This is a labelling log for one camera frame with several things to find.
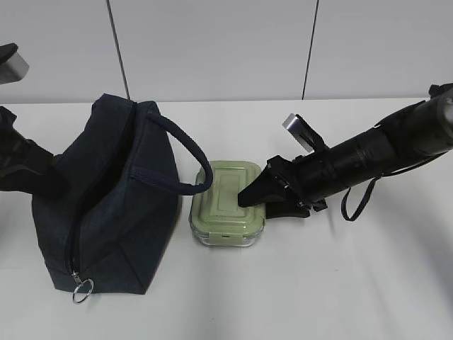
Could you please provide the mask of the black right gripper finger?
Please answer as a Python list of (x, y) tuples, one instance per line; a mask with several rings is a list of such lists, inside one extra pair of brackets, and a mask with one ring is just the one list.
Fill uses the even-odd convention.
[(298, 217), (308, 218), (309, 209), (302, 205), (288, 202), (269, 202), (265, 204), (265, 214), (267, 218)]
[(285, 186), (278, 176), (273, 176), (269, 169), (264, 169), (250, 185), (238, 194), (238, 204), (242, 208), (284, 200)]

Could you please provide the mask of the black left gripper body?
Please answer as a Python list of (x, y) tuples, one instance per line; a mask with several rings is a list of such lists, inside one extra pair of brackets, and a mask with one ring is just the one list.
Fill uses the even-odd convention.
[(1, 190), (19, 191), (22, 170), (43, 173), (53, 154), (24, 138), (13, 124), (16, 115), (1, 107)]

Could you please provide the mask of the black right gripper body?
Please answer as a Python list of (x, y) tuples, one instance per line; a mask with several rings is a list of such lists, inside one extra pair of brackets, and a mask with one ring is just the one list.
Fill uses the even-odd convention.
[(267, 161), (266, 169), (285, 186), (283, 202), (318, 212), (327, 208), (327, 197), (348, 187), (349, 151), (333, 147), (292, 161), (277, 155)]

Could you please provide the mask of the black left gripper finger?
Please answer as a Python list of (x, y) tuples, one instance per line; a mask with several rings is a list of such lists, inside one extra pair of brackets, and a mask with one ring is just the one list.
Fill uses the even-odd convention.
[(43, 173), (22, 170), (19, 191), (45, 197), (60, 197), (69, 190), (68, 180), (56, 168), (57, 157), (51, 158)]

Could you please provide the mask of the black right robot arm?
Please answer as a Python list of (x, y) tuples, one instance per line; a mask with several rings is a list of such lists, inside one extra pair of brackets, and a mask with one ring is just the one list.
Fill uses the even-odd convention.
[(289, 161), (277, 155), (267, 161), (261, 174), (238, 194), (247, 208), (265, 205), (268, 219), (308, 218), (311, 211), (327, 208), (326, 198), (367, 182), (368, 186), (352, 215), (344, 198), (341, 213), (355, 221), (379, 179), (417, 169), (452, 150), (452, 84), (433, 84), (430, 98), (406, 106), (375, 126), (334, 147), (298, 114), (283, 123), (285, 129), (309, 151)]

